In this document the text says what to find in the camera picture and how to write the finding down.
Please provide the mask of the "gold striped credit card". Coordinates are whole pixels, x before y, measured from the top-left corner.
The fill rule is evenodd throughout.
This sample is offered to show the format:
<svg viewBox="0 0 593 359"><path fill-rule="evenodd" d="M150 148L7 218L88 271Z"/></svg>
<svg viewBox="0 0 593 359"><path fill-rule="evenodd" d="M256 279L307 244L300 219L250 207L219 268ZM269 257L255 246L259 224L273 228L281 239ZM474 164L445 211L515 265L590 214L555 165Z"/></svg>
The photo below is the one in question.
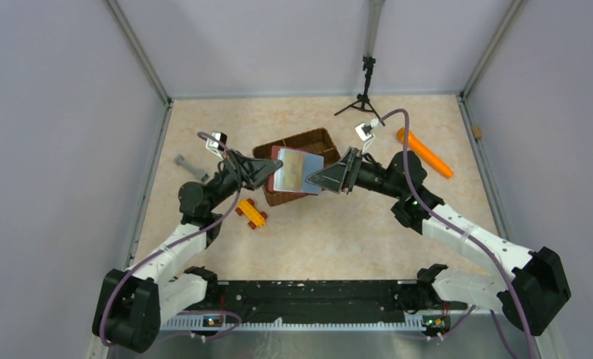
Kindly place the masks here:
<svg viewBox="0 0 593 359"><path fill-rule="evenodd" d="M274 189L302 192L306 153L283 148L278 151L278 158L283 162L283 167L274 175Z"/></svg>

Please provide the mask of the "red leather card holder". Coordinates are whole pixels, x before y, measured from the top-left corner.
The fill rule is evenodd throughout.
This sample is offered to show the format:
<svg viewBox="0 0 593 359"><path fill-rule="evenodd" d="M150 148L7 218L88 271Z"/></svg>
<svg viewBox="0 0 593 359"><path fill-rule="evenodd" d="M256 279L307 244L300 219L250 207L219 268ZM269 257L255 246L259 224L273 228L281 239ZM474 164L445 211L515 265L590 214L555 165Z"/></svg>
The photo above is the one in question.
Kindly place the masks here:
<svg viewBox="0 0 593 359"><path fill-rule="evenodd" d="M283 166L268 180L270 192L319 195L322 189L307 182L307 177L324 168L323 156L285 146L273 146L271 159L279 160Z"/></svg>

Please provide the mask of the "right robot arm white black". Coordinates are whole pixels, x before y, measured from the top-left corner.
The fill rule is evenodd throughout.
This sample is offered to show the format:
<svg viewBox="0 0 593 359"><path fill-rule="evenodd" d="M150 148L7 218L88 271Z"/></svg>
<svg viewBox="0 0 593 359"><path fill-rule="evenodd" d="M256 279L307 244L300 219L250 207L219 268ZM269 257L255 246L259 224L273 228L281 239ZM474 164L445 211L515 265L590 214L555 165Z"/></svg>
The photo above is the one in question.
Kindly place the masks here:
<svg viewBox="0 0 593 359"><path fill-rule="evenodd" d="M519 330L541 336L571 298L560 256L545 246L535 251L517 245L474 224L431 193L423 185L426 176L410 150L396 153L383 167L352 147L306 181L337 194L359 187L396 199L391 211L403 227L447 245L486 271L470 274L433 265L427 281L438 299L499 310Z"/></svg>

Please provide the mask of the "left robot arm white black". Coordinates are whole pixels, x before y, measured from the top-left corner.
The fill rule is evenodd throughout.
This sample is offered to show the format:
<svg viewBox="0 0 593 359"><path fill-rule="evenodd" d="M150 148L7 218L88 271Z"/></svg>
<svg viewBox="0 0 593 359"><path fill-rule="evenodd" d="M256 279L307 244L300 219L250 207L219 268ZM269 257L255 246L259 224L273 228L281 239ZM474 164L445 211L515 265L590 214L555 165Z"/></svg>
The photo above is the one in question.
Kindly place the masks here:
<svg viewBox="0 0 593 359"><path fill-rule="evenodd" d="M103 278L92 333L104 346L145 352L164 322L204 300L208 280L185 273L184 265L217 238L242 189L263 186L283 162L226 150L219 166L209 182L188 182L180 188L182 220L160 246L142 261L112 269Z"/></svg>

